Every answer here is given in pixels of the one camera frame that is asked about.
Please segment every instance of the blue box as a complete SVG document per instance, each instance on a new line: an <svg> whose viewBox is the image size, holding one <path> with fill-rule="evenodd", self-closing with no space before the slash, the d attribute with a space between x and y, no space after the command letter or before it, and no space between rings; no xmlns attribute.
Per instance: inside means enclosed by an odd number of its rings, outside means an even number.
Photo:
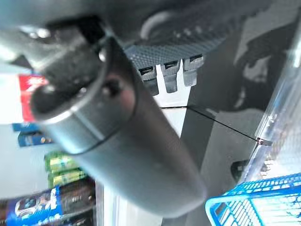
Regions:
<svg viewBox="0 0 301 226"><path fill-rule="evenodd" d="M46 145L53 143L52 139L45 136L41 132L24 133L21 132L18 136L18 143L20 147L33 145Z"/></svg>
<svg viewBox="0 0 301 226"><path fill-rule="evenodd" d="M13 123L12 124L14 132L35 132L39 131L39 127L34 123Z"/></svg>

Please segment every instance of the cylindrical grip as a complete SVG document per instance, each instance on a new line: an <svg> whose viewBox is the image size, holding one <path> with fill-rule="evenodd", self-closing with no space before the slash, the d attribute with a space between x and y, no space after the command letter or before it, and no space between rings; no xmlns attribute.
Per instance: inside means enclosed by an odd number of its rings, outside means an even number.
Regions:
<svg viewBox="0 0 301 226"><path fill-rule="evenodd" d="M142 86L140 82L129 122L104 143L74 158L131 202L166 218L177 217L200 205L206 188L185 145Z"/></svg>

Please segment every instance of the blue shopping basket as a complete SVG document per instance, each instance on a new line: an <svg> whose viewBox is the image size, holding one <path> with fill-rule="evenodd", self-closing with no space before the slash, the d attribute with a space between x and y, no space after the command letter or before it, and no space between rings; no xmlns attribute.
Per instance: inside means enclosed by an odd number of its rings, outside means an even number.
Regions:
<svg viewBox="0 0 301 226"><path fill-rule="evenodd" d="M206 202L213 226L301 225L301 173L245 182Z"/></svg>

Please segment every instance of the black cable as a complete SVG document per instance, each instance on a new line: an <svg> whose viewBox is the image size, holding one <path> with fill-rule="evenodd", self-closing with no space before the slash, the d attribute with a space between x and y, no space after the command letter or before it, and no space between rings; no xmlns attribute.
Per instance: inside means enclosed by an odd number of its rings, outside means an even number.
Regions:
<svg viewBox="0 0 301 226"><path fill-rule="evenodd" d="M243 135L243 136L245 136L245 137L247 137L247 138L249 138L249 139L251 139L251 140L257 142L257 140L256 140L255 138L250 137L249 135L247 135L247 134L245 134L245 133L242 133L242 132L238 131L237 129L234 129L234 128L230 127L230 126L227 126L226 124L224 124L224 123L222 123L222 122L220 122L220 121L217 121L216 119L213 119L213 118L209 117L208 115L206 115L206 114L204 114L204 113L201 113L201 112L199 112L199 111L193 109L193 108L190 107L190 106L161 107L161 109L173 109L173 108L187 108L187 109L189 109L189 110L192 110L193 112L195 112L195 113L197 113L197 114L200 114L200 115L202 115L202 116L204 116L204 117L206 117L206 118L208 118L208 119L211 119L211 120L213 120L214 122L216 122L216 123L218 123L218 124L220 124L220 125L223 125L223 126L229 128L229 129L231 129L231 130L233 130L233 131L235 131L235 132L237 132L237 133L239 133L239 134L241 134L241 135Z"/></svg>

